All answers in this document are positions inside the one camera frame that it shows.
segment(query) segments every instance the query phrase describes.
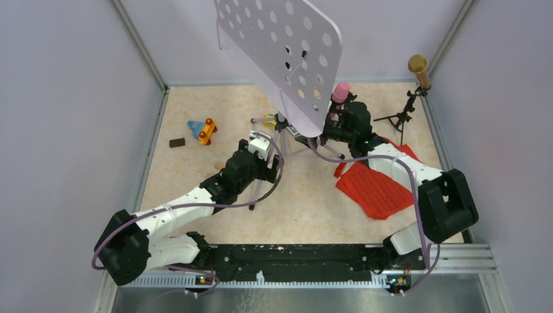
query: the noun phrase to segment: white pegboard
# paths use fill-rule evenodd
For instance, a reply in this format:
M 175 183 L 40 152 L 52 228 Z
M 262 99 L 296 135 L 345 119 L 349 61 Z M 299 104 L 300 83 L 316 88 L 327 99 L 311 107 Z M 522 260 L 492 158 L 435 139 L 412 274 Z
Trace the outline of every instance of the white pegboard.
M 214 2 L 221 33 L 251 60 L 250 79 L 302 135 L 321 134 L 342 55 L 336 24 L 307 0 Z

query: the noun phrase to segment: white wall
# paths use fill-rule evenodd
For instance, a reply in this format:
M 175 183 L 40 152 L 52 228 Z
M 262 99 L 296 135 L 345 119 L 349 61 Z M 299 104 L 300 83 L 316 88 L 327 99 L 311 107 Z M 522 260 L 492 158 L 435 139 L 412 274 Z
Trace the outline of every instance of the white wall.
M 0 3 L 0 312 L 90 312 L 160 91 L 107 0 Z
M 213 0 L 122 2 L 169 85 L 248 81 L 218 49 Z M 437 52 L 464 0 L 311 2 L 342 32 L 338 80 L 410 81 L 409 57 Z
M 432 82 L 515 312 L 551 312 L 553 2 L 479 1 Z

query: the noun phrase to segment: beige table surface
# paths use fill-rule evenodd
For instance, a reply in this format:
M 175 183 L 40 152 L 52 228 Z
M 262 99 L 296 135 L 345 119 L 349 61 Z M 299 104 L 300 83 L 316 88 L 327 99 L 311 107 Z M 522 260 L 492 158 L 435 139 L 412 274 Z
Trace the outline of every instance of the beige table surface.
M 416 88 L 414 83 L 353 83 L 351 91 L 358 101 L 367 104 L 372 118 L 401 111 L 407 100 L 406 92 Z M 430 135 L 420 100 L 415 103 L 413 119 L 406 124 L 404 142 L 419 159 L 429 166 L 440 162 Z M 205 178 L 217 173 L 217 162 L 225 163 L 238 147 L 238 141 L 248 137 L 250 130 L 272 130 L 251 124 L 252 117 L 276 113 L 275 107 L 263 93 L 252 85 L 213 87 L 172 87 L 150 172 L 143 195 L 141 211 L 178 198 L 198 186 Z M 215 120 L 218 132 L 210 146 L 200 145 L 187 126 L 188 120 Z M 396 142 L 399 133 L 387 121 L 373 123 L 374 131 Z M 185 137 L 187 145 L 169 148 L 169 140 Z M 288 147 L 303 148 L 290 136 Z M 331 143 L 350 156 L 347 145 Z M 321 152 L 329 157 L 327 151 Z M 284 175 L 275 192 L 257 204 L 254 211 L 247 207 L 225 209 L 188 223 L 176 234 L 197 231 L 208 243 L 381 243 L 395 231 L 415 220 L 409 207 L 387 220 L 373 220 L 336 187 L 333 177 L 336 164 L 319 159 L 304 151 L 286 159 Z M 264 184 L 262 192 L 270 188 Z M 238 198 L 249 201 L 255 183 Z M 462 242 L 460 234 L 449 242 Z

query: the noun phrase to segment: gold cup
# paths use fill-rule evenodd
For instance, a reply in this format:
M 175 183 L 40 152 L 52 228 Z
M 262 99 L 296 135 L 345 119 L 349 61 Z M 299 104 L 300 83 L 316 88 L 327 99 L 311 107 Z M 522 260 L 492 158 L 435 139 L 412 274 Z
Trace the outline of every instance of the gold cup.
M 415 74 L 423 90 L 429 90 L 432 87 L 430 76 L 428 76 L 428 71 L 426 70 L 427 67 L 428 60 L 426 60 L 424 55 L 415 54 L 409 59 L 409 71 Z

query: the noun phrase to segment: red cloth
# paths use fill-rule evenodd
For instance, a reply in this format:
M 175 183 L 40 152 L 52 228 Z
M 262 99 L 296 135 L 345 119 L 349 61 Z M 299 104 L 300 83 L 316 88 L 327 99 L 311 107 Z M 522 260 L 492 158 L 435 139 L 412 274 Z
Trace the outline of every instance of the red cloth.
M 418 160 L 408 145 L 397 146 L 396 149 Z M 336 169 L 338 177 L 343 167 Z M 357 202 L 365 214 L 376 220 L 385 220 L 391 215 L 413 204 L 410 190 L 393 181 L 390 177 L 371 170 L 359 162 L 340 176 L 336 187 Z

